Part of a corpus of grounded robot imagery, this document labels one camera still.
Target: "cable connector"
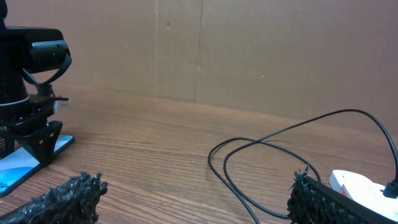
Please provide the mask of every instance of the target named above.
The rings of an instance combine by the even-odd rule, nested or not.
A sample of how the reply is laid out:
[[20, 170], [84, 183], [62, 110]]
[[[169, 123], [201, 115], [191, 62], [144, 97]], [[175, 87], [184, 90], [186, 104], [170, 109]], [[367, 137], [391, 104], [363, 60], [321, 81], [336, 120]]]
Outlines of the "cable connector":
[[398, 198], [398, 180], [389, 182], [383, 191], [383, 195], [388, 198]]

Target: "power strip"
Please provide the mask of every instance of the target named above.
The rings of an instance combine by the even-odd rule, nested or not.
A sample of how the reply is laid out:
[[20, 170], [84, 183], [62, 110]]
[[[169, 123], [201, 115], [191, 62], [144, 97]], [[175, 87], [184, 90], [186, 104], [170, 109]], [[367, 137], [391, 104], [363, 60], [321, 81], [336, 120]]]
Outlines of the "power strip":
[[362, 206], [398, 222], [398, 198], [387, 198], [385, 186], [369, 178], [344, 170], [334, 170], [329, 178], [330, 187]]

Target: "brown wall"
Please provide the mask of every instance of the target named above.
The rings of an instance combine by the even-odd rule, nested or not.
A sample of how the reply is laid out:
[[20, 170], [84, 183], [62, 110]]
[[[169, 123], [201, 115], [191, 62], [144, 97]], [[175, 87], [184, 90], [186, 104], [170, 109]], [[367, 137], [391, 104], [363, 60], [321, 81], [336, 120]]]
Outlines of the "brown wall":
[[[374, 113], [398, 133], [397, 0], [8, 0], [60, 29], [64, 82], [311, 118]], [[340, 124], [371, 127], [356, 116]]]

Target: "brown wooden tabletop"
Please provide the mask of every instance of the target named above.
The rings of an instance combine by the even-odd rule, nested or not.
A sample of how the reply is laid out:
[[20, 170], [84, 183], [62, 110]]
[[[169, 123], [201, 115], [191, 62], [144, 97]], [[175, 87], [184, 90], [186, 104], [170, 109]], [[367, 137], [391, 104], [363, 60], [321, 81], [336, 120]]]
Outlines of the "brown wooden tabletop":
[[[63, 121], [62, 133], [74, 135], [76, 143], [0, 198], [0, 215], [86, 170], [102, 172], [109, 183], [98, 204], [99, 223], [252, 223], [241, 202], [208, 167], [208, 153], [226, 139], [260, 138], [301, 121], [100, 88], [55, 89], [71, 98], [72, 105], [52, 119]], [[363, 122], [370, 121], [364, 117]], [[395, 174], [381, 133], [316, 122], [272, 142], [308, 159], [325, 184], [333, 169], [357, 172], [383, 185]], [[213, 158], [216, 169], [222, 173], [225, 155], [242, 144], [222, 148]], [[299, 160], [266, 146], [247, 148], [228, 162], [231, 178], [243, 192], [280, 213], [287, 213], [294, 171], [304, 168]], [[289, 223], [256, 208], [254, 212], [261, 223]]]

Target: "black cable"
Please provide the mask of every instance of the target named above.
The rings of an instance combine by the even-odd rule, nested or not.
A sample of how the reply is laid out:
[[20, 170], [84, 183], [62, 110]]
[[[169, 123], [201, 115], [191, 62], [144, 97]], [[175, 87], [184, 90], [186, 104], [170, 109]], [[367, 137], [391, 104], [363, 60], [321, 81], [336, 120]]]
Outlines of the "black cable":
[[[295, 125], [290, 126], [290, 127], [288, 127], [288, 128], [281, 129], [281, 130], [279, 130], [279, 131], [277, 131], [277, 132], [275, 132], [275, 133], [269, 134], [269, 135], [267, 135], [267, 136], [265, 136], [265, 137], [263, 137], [263, 138], [257, 139], [257, 140], [248, 139], [248, 138], [231, 138], [231, 139], [229, 139], [229, 140], [226, 140], [226, 141], [224, 141], [224, 142], [218, 144], [217, 146], [215, 146], [215, 147], [210, 151], [210, 153], [209, 153], [209, 155], [208, 155], [208, 163], [209, 163], [210, 169], [211, 169], [211, 170], [216, 174], [216, 176], [217, 176], [217, 177], [218, 177], [218, 178], [219, 178], [219, 179], [220, 179], [220, 180], [221, 180], [221, 181], [222, 181], [222, 182], [223, 182], [223, 183], [224, 183], [224, 184], [237, 196], [237, 197], [238, 197], [238, 199], [240, 199], [240, 201], [241, 201], [241, 202], [243, 203], [243, 205], [246, 207], [246, 209], [248, 210], [248, 212], [249, 212], [250, 215], [253, 217], [253, 219], [254, 219], [254, 221], [255, 221], [256, 223], [259, 223], [257, 217], [256, 217], [255, 214], [252, 212], [252, 210], [251, 210], [251, 208], [248, 206], [248, 204], [242, 199], [242, 197], [245, 198], [246, 200], [248, 200], [250, 203], [252, 203], [254, 206], [256, 206], [257, 208], [259, 208], [260, 210], [262, 210], [263, 212], [269, 213], [269, 214], [271, 214], [271, 215], [273, 215], [273, 216], [276, 216], [276, 217], [279, 217], [279, 218], [288, 218], [287, 215], [278, 214], [278, 213], [276, 213], [276, 212], [273, 212], [273, 211], [271, 211], [271, 210], [268, 210], [268, 209], [264, 208], [263, 206], [259, 205], [258, 203], [256, 203], [255, 201], [253, 201], [251, 198], [249, 198], [247, 195], [245, 195], [242, 191], [240, 191], [239, 188], [238, 188], [238, 187], [234, 184], [234, 182], [231, 180], [231, 178], [230, 178], [230, 176], [228, 175], [228, 172], [227, 172], [227, 170], [226, 170], [226, 163], [227, 163], [228, 159], [229, 159], [234, 153], [236, 153], [236, 152], [238, 152], [238, 151], [240, 151], [240, 150], [242, 150], [242, 149], [244, 149], [244, 148], [246, 148], [246, 147], [252, 146], [252, 145], [254, 145], [254, 144], [261, 143], [261, 144], [265, 144], [265, 145], [268, 145], [268, 146], [271, 146], [271, 147], [280, 149], [280, 150], [282, 150], [282, 151], [284, 151], [284, 152], [287, 152], [287, 153], [289, 153], [289, 154], [295, 156], [296, 158], [300, 159], [301, 161], [307, 163], [308, 166], [310, 166], [310, 168], [314, 171], [315, 175], [317, 176], [318, 181], [321, 182], [320, 176], [319, 176], [317, 170], [316, 170], [307, 160], [305, 160], [305, 159], [302, 158], [300, 155], [298, 155], [298, 154], [296, 154], [296, 153], [294, 153], [294, 152], [292, 152], [292, 151], [290, 151], [290, 150], [288, 150], [288, 149], [286, 149], [286, 148], [284, 148], [284, 147], [281, 147], [281, 146], [278, 146], [278, 145], [275, 145], [275, 144], [272, 144], [272, 143], [269, 143], [269, 142], [266, 142], [266, 141], [263, 141], [263, 140], [265, 140], [265, 139], [267, 139], [267, 138], [269, 138], [269, 137], [275, 136], [276, 134], [279, 134], [279, 133], [282, 133], [282, 132], [284, 132], [284, 131], [287, 131], [287, 130], [289, 130], [289, 129], [296, 128], [297, 126], [301, 126], [301, 125], [303, 125], [303, 124], [307, 124], [307, 123], [309, 123], [309, 122], [316, 121], [316, 120], [318, 120], [318, 119], [321, 119], [321, 118], [324, 118], [324, 117], [327, 117], [327, 116], [331, 116], [331, 115], [333, 115], [333, 114], [343, 113], [343, 112], [357, 112], [357, 113], [364, 114], [364, 115], [368, 116], [369, 118], [371, 118], [371, 119], [379, 126], [379, 128], [381, 129], [381, 131], [384, 133], [385, 137], [387, 138], [387, 141], [388, 141], [388, 143], [389, 143], [389, 145], [390, 145], [390, 148], [391, 148], [391, 151], [392, 151], [392, 155], [394, 156], [394, 161], [395, 161], [395, 163], [396, 163], [396, 178], [395, 178], [395, 181], [398, 181], [398, 155], [397, 155], [397, 151], [396, 151], [394, 142], [393, 142], [392, 139], [391, 139], [390, 134], [389, 134], [388, 131], [385, 129], [385, 127], [380, 123], [380, 121], [378, 121], [373, 115], [369, 114], [368, 112], [361, 111], [361, 110], [356, 110], [356, 109], [345, 109], [345, 110], [339, 110], [339, 111], [334, 111], [334, 112], [331, 112], [331, 113], [327, 113], [327, 114], [318, 116], [318, 117], [316, 117], [316, 118], [310, 119], [310, 120], [308, 120], [308, 121], [304, 121], [304, 122], [301, 122], [301, 123], [299, 123], [299, 124], [295, 124]], [[216, 152], [216, 151], [218, 151], [221, 147], [225, 146], [225, 145], [226, 145], [227, 143], [229, 143], [229, 142], [236, 141], [236, 140], [248, 140], [248, 141], [251, 141], [251, 142], [248, 143], [248, 144], [245, 144], [245, 145], [243, 145], [243, 146], [241, 146], [241, 147], [239, 147], [239, 148], [237, 148], [237, 149], [235, 149], [235, 150], [233, 150], [232, 152], [230, 152], [230, 153], [225, 157], [223, 169], [224, 169], [225, 176], [226, 176], [226, 178], [227, 178], [228, 181], [229, 181], [229, 183], [228, 183], [227, 181], [225, 181], [224, 178], [222, 178], [222, 176], [221, 176], [221, 175], [214, 169], [214, 167], [212, 166], [212, 164], [211, 164], [211, 157], [213, 156], [213, 153]]]

